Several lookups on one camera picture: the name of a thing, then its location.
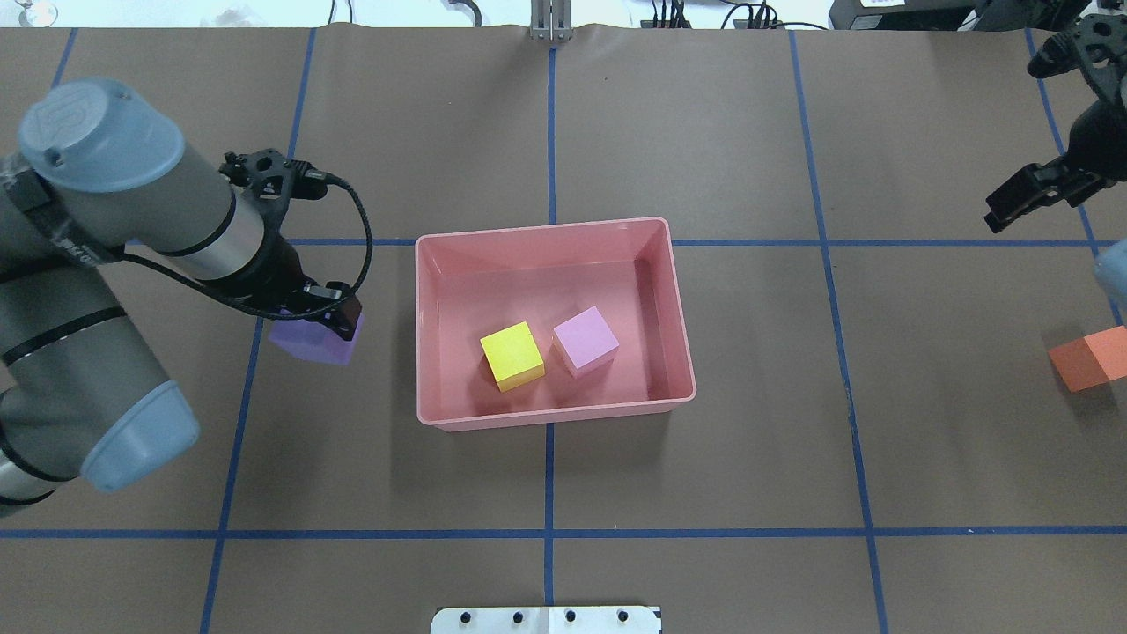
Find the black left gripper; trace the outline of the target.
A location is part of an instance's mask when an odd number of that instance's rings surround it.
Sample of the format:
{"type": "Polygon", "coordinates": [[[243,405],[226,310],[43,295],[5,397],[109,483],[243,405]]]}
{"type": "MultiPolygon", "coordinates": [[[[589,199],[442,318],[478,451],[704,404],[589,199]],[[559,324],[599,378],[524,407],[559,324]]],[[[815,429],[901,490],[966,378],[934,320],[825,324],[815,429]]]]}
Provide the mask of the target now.
{"type": "Polygon", "coordinates": [[[356,292],[345,282],[317,284],[299,264],[298,250],[279,227],[292,198],[320,200],[328,191],[327,176],[311,162],[282,157],[277,150],[247,155],[228,151],[218,168],[231,185],[241,188],[236,211],[250,211],[261,221],[261,236],[241,268],[208,280],[208,287],[233,300],[270,313],[307,313],[303,321],[325,325],[345,342],[360,330],[363,314],[356,292]]]}

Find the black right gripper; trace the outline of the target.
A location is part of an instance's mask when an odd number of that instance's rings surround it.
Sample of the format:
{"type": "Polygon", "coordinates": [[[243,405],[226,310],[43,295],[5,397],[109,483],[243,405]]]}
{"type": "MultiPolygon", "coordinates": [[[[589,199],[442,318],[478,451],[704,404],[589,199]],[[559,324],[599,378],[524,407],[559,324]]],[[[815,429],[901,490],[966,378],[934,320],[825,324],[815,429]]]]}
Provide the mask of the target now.
{"type": "Polygon", "coordinates": [[[1081,73],[1094,102],[1068,132],[1063,161],[1023,166],[986,197],[983,216],[999,234],[1035,209],[1061,202],[1079,208],[1126,173],[1126,17],[1091,14],[1054,33],[1033,52],[1027,72],[1038,79],[1081,73]]]}

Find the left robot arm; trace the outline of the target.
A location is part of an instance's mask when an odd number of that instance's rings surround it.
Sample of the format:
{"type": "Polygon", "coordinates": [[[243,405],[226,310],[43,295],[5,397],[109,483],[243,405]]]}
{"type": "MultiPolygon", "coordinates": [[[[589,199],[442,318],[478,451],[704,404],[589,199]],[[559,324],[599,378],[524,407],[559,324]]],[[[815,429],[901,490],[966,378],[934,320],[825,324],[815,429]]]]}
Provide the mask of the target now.
{"type": "Polygon", "coordinates": [[[266,321],[358,333],[374,239],[341,177],[274,149],[211,166],[128,84],[81,77],[25,111],[3,157],[3,516],[85,479],[117,492],[199,438],[101,269],[135,264],[266,321]],[[363,230],[355,282],[308,276],[281,227],[292,200],[349,194],[363,230]]]}

